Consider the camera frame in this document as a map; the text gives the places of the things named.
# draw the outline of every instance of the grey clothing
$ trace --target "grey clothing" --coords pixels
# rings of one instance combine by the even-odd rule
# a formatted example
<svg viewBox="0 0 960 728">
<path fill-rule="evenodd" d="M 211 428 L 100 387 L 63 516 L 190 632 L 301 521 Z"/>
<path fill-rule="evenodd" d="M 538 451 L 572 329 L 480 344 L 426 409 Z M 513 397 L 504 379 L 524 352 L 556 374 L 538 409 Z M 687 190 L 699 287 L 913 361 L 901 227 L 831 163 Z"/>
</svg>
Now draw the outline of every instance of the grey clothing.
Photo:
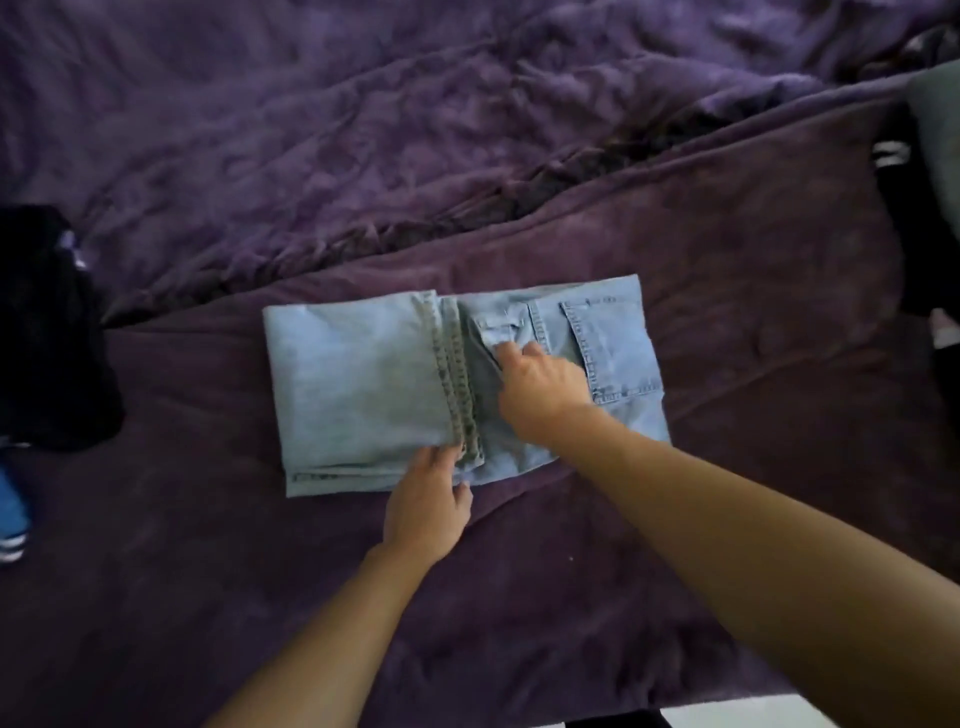
<svg viewBox="0 0 960 728">
<path fill-rule="evenodd" d="M 416 448 L 464 443 L 471 485 L 554 459 L 497 411 L 497 344 L 538 341 L 584 367 L 593 400 L 668 440 L 636 276 L 498 293 L 416 291 L 264 310 L 287 495 L 384 490 Z"/>
<path fill-rule="evenodd" d="M 907 98 L 940 210 L 960 240 L 960 61 L 918 74 Z"/>
</svg>

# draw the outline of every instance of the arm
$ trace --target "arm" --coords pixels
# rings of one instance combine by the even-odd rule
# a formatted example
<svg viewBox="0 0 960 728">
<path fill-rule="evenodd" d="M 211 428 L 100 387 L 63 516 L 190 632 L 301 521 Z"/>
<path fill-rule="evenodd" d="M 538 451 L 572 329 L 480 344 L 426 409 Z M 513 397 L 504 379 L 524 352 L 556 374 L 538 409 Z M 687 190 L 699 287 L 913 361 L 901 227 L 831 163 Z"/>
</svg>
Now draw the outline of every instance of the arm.
<svg viewBox="0 0 960 728">
<path fill-rule="evenodd" d="M 632 432 L 583 372 L 507 345 L 500 408 L 592 480 L 739 640 L 843 726 L 955 725 L 960 588 L 880 541 Z"/>
<path fill-rule="evenodd" d="M 469 520 L 469 487 L 451 488 L 459 454 L 460 448 L 417 453 L 387 503 L 383 543 L 207 728 L 357 724 L 400 615 Z"/>
</svg>

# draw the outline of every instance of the purple blanket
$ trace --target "purple blanket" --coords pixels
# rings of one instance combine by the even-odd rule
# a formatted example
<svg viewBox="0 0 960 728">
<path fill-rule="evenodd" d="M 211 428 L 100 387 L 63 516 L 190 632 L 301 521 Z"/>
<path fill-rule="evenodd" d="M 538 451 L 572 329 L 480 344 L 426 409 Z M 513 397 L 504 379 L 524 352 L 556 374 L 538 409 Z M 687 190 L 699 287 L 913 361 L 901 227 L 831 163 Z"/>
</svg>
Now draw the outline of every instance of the purple blanket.
<svg viewBox="0 0 960 728">
<path fill-rule="evenodd" d="M 818 91 L 950 0 L 35 0 L 0 7 L 0 189 L 112 324 L 418 238 L 612 133 Z"/>
<path fill-rule="evenodd" d="M 842 103 L 854 93 L 508 225 L 110 332 L 122 433 L 14 462 L 40 518 L 29 561 L 0 579 L 5 724 L 197 725 L 378 540 L 383 495 L 283 497 L 260 319 L 273 303 L 637 273 L 679 448 L 960 577 L 960 449 L 924 322 L 897 313 L 899 245 L 869 164 L 888 102 Z M 554 465 L 477 490 L 363 723 L 519 727 L 786 687 Z"/>
</svg>

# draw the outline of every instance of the denim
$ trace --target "denim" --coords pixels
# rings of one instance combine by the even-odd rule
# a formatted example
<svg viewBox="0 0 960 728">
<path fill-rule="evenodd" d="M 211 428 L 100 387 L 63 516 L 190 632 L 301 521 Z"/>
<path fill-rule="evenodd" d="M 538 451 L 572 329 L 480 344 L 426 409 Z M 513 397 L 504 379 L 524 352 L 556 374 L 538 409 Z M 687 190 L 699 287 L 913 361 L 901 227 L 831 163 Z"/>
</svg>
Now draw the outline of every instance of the denim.
<svg viewBox="0 0 960 728">
<path fill-rule="evenodd" d="M 0 542 L 12 536 L 20 536 L 30 528 L 27 509 L 19 493 L 0 466 Z"/>
<path fill-rule="evenodd" d="M 582 366 L 594 402 L 669 440 L 636 276 L 271 306 L 264 324 L 288 496 L 390 489 L 427 445 L 464 443 L 456 477 L 471 485 L 553 460 L 499 416 L 493 349 L 505 341 Z"/>
</svg>

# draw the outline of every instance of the floor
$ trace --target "floor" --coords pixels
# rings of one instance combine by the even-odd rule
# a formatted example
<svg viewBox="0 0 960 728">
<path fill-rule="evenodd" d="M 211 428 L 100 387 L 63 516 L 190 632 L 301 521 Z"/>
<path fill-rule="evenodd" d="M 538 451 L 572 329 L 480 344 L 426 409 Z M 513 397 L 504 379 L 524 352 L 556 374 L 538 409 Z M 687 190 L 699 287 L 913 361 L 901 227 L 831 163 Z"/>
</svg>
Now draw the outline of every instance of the floor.
<svg viewBox="0 0 960 728">
<path fill-rule="evenodd" d="M 777 697 L 752 697 L 744 700 L 728 700 L 722 703 L 701 703 L 684 708 L 672 708 L 662 712 L 670 728 L 833 728 L 816 708 L 799 695 Z M 649 724 L 662 723 L 661 720 Z M 603 721 L 587 721 L 591 726 L 602 728 Z M 611 719 L 613 728 L 644 726 L 643 720 Z M 544 728 L 564 728 L 562 725 Z"/>
</svg>

